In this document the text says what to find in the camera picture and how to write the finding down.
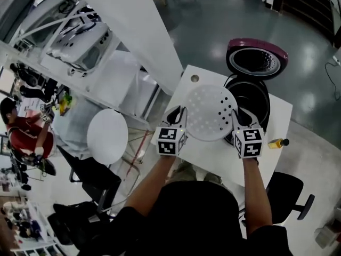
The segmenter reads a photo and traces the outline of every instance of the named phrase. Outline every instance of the hand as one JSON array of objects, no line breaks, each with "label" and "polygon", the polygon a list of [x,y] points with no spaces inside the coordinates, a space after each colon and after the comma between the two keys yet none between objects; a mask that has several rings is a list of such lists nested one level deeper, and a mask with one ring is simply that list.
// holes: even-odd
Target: hand
[{"label": "hand", "polygon": [[160,161],[166,163],[174,163],[176,156],[160,156]]},{"label": "hand", "polygon": [[249,158],[243,158],[243,164],[245,166],[249,165],[249,164],[257,164],[257,166],[259,165],[259,162],[257,160],[257,157],[249,157]]},{"label": "hand", "polygon": [[44,122],[44,124],[48,124],[50,125],[52,123],[52,118],[49,117],[49,115],[47,114],[43,114],[43,116],[41,117],[42,121]]}]

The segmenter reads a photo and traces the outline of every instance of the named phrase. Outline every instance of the red shirt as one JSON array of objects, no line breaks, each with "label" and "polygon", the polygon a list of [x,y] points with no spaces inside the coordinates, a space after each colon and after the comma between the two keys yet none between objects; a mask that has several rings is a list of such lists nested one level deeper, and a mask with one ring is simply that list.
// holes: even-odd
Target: red shirt
[{"label": "red shirt", "polygon": [[[42,128],[38,125],[31,123],[30,118],[17,117],[15,122],[8,124],[7,130],[11,127],[18,127],[19,129],[14,130],[11,133],[10,142],[12,147],[23,155],[30,155],[34,153],[36,148],[36,143]],[[53,135],[52,133],[47,133],[47,137],[44,141],[43,157],[47,158],[51,153],[53,147]]]}]

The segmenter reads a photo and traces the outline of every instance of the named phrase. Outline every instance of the chair armrest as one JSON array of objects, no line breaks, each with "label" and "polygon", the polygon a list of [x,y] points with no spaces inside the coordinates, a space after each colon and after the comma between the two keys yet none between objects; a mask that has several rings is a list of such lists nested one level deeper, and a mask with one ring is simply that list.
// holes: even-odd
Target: chair armrest
[{"label": "chair armrest", "polygon": [[314,200],[315,200],[315,195],[311,194],[308,197],[308,200],[304,206],[295,205],[294,210],[301,212],[300,215],[298,216],[297,220],[303,220],[305,218],[305,216],[308,214],[312,204],[314,203]]},{"label": "chair armrest", "polygon": [[76,175],[75,170],[74,170],[73,168],[71,168],[70,176],[69,176],[70,182],[71,182],[71,183],[74,183],[74,182],[81,182],[80,180],[75,180],[75,179],[74,179],[74,175]]}]

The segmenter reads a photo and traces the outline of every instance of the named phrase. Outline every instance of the gray floor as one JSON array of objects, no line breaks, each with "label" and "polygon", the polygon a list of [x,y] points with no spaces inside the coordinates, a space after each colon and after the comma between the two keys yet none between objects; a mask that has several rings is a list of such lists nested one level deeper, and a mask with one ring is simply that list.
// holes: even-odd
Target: gray floor
[{"label": "gray floor", "polygon": [[[288,52],[286,70],[266,82],[269,92],[294,105],[292,120],[341,149],[341,101],[334,100],[324,70],[336,49],[317,30],[267,9],[261,0],[168,0],[158,10],[183,67],[229,75],[227,45],[237,37],[266,40]],[[341,68],[330,74],[341,88]]]},{"label": "gray floor", "polygon": [[288,138],[290,145],[283,149],[276,171],[303,181],[297,204],[304,205],[309,194],[315,195],[315,201],[302,221],[297,220],[298,212],[293,211],[285,223],[290,250],[297,256],[331,255],[338,243],[321,249],[315,236],[316,230],[333,217],[333,209],[341,197],[341,151],[294,122],[290,122]]}]

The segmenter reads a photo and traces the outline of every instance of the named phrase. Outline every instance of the office chair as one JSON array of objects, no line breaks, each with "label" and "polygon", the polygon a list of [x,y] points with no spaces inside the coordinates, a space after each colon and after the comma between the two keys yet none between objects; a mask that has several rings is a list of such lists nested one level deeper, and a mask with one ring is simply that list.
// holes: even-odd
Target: office chair
[{"label": "office chair", "polygon": [[292,210],[300,212],[297,220],[305,218],[314,202],[315,196],[311,194],[304,206],[296,205],[302,189],[302,180],[285,173],[273,173],[266,189],[271,206],[273,224],[283,223]]},{"label": "office chair", "polygon": [[82,188],[97,203],[97,212],[109,210],[121,183],[121,178],[92,157],[80,160],[78,157],[71,156],[60,146],[57,148],[71,166],[70,181],[75,182],[72,178],[75,173],[79,178],[77,182],[83,183]]},{"label": "office chair", "polygon": [[45,103],[48,103],[51,101],[53,94],[58,89],[57,81],[51,78],[48,79],[48,81],[43,84],[42,89],[32,89],[22,85],[19,89],[19,92],[25,98],[39,98]]},{"label": "office chair", "polygon": [[84,244],[110,225],[111,217],[106,213],[98,213],[93,202],[71,206],[53,204],[53,208],[55,213],[47,219],[62,245],[75,245],[81,250]]},{"label": "office chair", "polygon": [[27,83],[31,87],[36,87],[37,85],[42,86],[45,82],[45,78],[41,74],[33,71],[31,68],[26,67],[23,63],[11,63],[10,69],[14,73],[16,79],[20,79]]}]

